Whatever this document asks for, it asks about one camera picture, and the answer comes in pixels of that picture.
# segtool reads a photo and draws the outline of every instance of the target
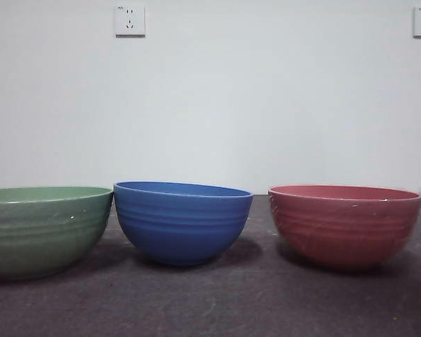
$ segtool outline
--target table surface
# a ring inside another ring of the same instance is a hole
[[[5,336],[421,336],[421,212],[399,255],[345,273],[293,253],[266,196],[255,197],[239,239],[198,267],[145,258],[113,210],[103,238],[69,269],[0,281]]]

